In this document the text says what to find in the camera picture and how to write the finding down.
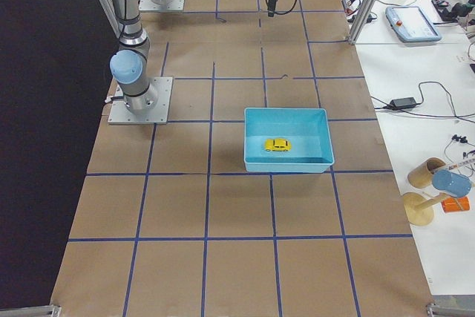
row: dark background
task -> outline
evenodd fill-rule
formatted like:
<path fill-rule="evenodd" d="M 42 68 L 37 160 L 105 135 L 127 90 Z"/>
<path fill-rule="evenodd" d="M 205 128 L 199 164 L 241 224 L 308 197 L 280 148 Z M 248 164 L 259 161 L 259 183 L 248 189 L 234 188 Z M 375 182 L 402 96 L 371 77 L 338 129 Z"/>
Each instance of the dark background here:
<path fill-rule="evenodd" d="M 50 303 L 116 47 L 98 0 L 0 0 L 0 309 Z"/>

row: blue tray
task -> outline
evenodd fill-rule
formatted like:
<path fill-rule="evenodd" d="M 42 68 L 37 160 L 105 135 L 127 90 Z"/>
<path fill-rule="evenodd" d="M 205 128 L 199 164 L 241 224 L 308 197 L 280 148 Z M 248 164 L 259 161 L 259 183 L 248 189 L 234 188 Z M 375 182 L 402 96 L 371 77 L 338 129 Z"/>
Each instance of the blue tray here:
<path fill-rule="evenodd" d="M 288 152 L 266 151 L 267 139 L 291 142 Z M 324 109 L 246 108 L 244 163 L 249 172 L 322 173 L 335 162 Z"/>

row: toy car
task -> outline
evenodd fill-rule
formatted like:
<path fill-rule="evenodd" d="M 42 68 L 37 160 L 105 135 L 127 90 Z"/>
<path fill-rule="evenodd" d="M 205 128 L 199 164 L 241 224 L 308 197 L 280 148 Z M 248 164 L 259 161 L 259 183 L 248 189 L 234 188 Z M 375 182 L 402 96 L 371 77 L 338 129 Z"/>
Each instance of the toy car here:
<path fill-rule="evenodd" d="M 289 151 L 292 148 L 290 141 L 277 137 L 275 139 L 267 139 L 264 143 L 266 151 Z"/>

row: metal plate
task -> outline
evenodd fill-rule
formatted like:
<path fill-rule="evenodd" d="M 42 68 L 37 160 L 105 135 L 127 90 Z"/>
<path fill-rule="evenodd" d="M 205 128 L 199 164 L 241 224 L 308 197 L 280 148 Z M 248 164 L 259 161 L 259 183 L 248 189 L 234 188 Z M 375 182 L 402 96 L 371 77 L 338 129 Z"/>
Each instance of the metal plate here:
<path fill-rule="evenodd" d="M 173 13 L 183 11 L 185 0 L 172 0 L 166 6 L 155 4 L 152 0 L 141 0 L 139 10 L 142 13 Z"/>
<path fill-rule="evenodd" d="M 150 78 L 150 85 L 153 85 L 158 92 L 157 104 L 151 110 L 142 114 L 135 114 L 127 109 L 122 100 L 117 100 L 112 103 L 111 113 L 109 114 L 108 120 L 109 124 L 166 124 L 168 120 L 168 110 L 170 108 L 173 77 Z M 122 89 L 120 89 L 120 86 L 117 86 L 114 96 L 122 96 Z"/>

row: orange object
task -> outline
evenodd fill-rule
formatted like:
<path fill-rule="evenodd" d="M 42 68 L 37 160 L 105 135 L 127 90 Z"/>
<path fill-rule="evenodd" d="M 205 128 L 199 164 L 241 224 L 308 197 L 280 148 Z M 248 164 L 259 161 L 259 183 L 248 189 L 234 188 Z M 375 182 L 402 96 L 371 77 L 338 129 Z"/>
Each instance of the orange object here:
<path fill-rule="evenodd" d="M 466 196 L 457 199 L 450 197 L 442 201 L 442 209 L 445 213 L 468 211 L 470 210 L 470 201 Z"/>

